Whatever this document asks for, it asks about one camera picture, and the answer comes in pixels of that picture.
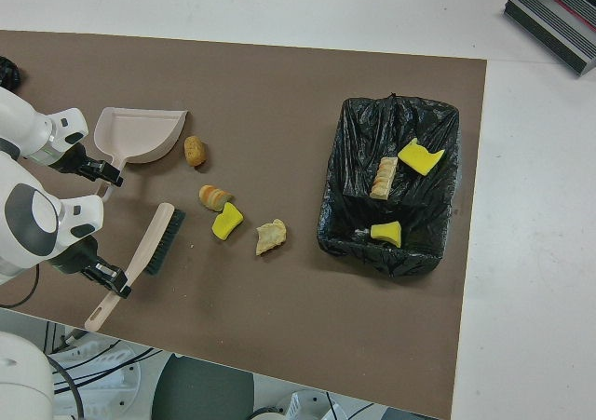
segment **brown table surface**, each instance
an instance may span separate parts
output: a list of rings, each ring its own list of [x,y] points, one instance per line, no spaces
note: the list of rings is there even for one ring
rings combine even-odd
[[[240,369],[448,418],[454,387],[485,61],[88,34],[0,32],[37,111],[78,107],[92,132],[106,106],[189,110],[182,139],[208,146],[200,169],[182,140],[128,165],[105,206],[100,255],[126,267],[158,203],[187,214],[164,269],[142,276],[102,332]],[[318,248],[316,226],[342,101],[419,96],[460,110],[462,179],[445,257],[422,278],[390,281]],[[105,158],[89,135],[90,156]],[[23,164],[59,197],[96,183]],[[231,191],[244,223],[221,242],[203,184]],[[255,227],[283,220],[281,248],[255,257]],[[0,288],[26,293],[28,272]],[[48,265],[20,310],[82,327],[105,290]]]

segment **red wire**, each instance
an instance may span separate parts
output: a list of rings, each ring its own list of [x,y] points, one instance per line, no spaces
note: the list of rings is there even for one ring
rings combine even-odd
[[[562,8],[564,8],[565,10],[567,10],[569,13],[571,13],[573,16],[575,16],[576,18],[580,19],[584,24],[586,24],[588,27],[590,27],[590,29],[594,32],[596,32],[596,26],[594,26],[590,21],[586,20],[584,17],[582,17],[579,13],[577,13],[575,10],[573,10],[572,8],[570,8],[569,6],[567,6],[562,0],[555,0]]]

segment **dustpan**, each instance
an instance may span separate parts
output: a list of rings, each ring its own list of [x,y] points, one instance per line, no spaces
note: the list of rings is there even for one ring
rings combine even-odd
[[[143,164],[157,161],[171,150],[180,137],[186,111],[138,110],[104,108],[94,141],[102,152],[112,158],[112,165],[122,170],[127,163]],[[97,194],[105,202],[114,187],[104,183]]]

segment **black plastic bag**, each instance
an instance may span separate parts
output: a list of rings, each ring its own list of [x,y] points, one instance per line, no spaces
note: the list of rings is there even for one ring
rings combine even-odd
[[[413,138],[445,150],[427,176],[401,161],[388,201],[369,197],[383,156]],[[393,276],[424,274],[442,258],[458,172],[459,112],[443,102],[399,97],[348,99],[342,106],[318,222],[320,247],[353,255]],[[401,248],[370,237],[373,224],[399,221]]]
[[[5,57],[0,57],[0,87],[13,91],[20,85],[19,68]]]

